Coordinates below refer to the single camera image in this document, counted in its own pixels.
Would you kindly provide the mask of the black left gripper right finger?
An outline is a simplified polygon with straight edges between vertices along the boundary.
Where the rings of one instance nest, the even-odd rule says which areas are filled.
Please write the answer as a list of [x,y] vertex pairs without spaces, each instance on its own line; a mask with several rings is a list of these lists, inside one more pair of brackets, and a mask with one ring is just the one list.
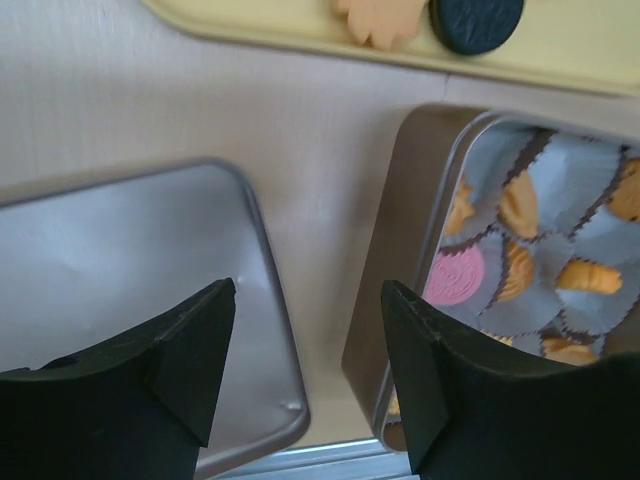
[[572,366],[507,346],[397,281],[382,316],[412,471],[423,479],[635,479],[639,357]]

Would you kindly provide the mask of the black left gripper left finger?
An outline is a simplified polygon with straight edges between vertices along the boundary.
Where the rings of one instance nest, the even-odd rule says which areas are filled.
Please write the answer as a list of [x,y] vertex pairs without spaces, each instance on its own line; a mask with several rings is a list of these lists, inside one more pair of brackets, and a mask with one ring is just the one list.
[[209,443],[231,279],[94,346],[1,375],[5,479],[190,479]]

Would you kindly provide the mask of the dotted biscuit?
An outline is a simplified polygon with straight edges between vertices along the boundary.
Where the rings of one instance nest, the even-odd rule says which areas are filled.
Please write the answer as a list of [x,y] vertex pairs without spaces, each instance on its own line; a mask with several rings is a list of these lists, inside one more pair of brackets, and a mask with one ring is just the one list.
[[388,425],[401,422],[400,405],[395,387],[391,388],[390,399],[385,414],[385,423]]
[[566,338],[547,338],[542,341],[543,356],[549,360],[573,366],[585,366],[598,360],[589,345]]
[[640,217],[640,160],[629,160],[616,190],[608,200],[611,214],[627,222],[638,223]]

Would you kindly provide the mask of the pink sandwich cookie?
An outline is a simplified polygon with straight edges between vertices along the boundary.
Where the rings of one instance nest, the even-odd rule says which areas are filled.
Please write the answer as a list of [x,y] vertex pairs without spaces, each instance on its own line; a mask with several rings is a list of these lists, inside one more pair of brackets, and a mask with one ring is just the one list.
[[476,246],[455,254],[438,253],[423,298],[435,306],[464,303],[480,288],[485,270],[484,256]]

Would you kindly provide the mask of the gold tin lid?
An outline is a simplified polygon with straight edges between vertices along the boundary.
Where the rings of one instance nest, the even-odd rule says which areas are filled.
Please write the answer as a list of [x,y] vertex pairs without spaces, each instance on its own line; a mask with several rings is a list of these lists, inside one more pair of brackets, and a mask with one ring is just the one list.
[[41,367],[153,318],[218,279],[236,314],[207,479],[293,445],[311,412],[254,190],[197,159],[1,202],[1,366]]

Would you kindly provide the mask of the brown swirl cookie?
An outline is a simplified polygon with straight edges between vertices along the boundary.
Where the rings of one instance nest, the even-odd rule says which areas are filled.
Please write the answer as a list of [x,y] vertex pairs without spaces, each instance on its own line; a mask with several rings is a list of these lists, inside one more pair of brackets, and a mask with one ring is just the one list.
[[462,175],[445,225],[444,234],[446,236],[455,236],[464,230],[464,224],[467,218],[475,214],[475,208],[471,202],[471,194],[473,188],[468,185],[466,176]]
[[504,189],[498,216],[519,237],[533,239],[537,236],[540,222],[538,198],[527,170],[514,177]]
[[535,263],[530,251],[513,241],[508,241],[507,276],[498,302],[513,300],[523,294],[532,284],[535,275]]

